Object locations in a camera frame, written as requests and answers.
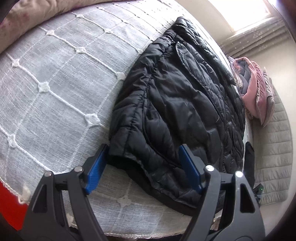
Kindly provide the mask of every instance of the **pink garment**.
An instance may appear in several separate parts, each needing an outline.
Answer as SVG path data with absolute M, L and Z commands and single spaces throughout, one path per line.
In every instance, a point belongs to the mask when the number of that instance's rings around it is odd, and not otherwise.
M 259 118 L 256 108 L 256 95 L 257 95 L 257 71 L 253 63 L 246 57 L 236 58 L 235 61 L 245 60 L 251 71 L 251 78 L 249 81 L 249 86 L 247 93 L 241 95 L 242 101 L 245 107 L 248 109 L 250 114 L 256 118 Z
M 266 117 L 266 110 L 267 110 L 266 84 L 265 84 L 265 79 L 263 77 L 263 73 L 259 65 L 254 61 L 252 61 L 252 63 L 257 73 L 256 110 L 259 116 L 260 123 L 261 125 L 263 125 Z

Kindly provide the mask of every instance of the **blue gripper pad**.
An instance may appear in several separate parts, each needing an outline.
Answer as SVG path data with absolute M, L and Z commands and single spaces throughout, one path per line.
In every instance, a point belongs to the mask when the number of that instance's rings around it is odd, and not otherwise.
M 89 157 L 83 165 L 84 174 L 86 175 L 85 192 L 89 195 L 99 184 L 100 178 L 103 174 L 107 164 L 108 146 L 102 144 L 96 154 Z
M 200 171 L 204 172 L 204 163 L 199 157 L 194 156 L 192 154 L 192 152 L 186 144 L 183 144 L 179 147 L 179 160 L 186 173 L 186 176 L 189 180 L 192 189 L 197 191 L 197 193 L 201 194 L 203 191 L 203 186 L 201 183 L 201 174 L 198 171 L 197 167 L 200 167 Z

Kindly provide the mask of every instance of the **window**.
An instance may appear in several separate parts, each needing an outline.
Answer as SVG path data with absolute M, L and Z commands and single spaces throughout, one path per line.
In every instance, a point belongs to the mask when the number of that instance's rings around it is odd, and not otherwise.
M 209 0 L 234 31 L 270 16 L 264 0 Z

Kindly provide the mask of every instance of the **curtain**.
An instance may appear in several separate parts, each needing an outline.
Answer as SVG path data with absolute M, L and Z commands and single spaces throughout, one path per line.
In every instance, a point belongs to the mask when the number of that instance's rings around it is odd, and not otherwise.
M 226 56 L 250 57 L 290 37 L 285 22 L 279 17 L 270 17 L 237 31 L 219 46 Z

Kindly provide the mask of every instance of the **white fabric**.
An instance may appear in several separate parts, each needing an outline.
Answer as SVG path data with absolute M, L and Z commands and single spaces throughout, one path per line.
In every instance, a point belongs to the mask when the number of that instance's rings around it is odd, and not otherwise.
M 0 178 L 20 202 L 29 200 L 45 170 L 68 172 L 109 143 L 110 116 L 125 75 L 181 15 L 229 65 L 196 19 L 169 0 L 77 9 L 35 27 L 0 55 Z M 112 166 L 89 200 L 107 235 L 179 234 L 191 219 Z M 75 226 L 66 192 L 64 203 Z

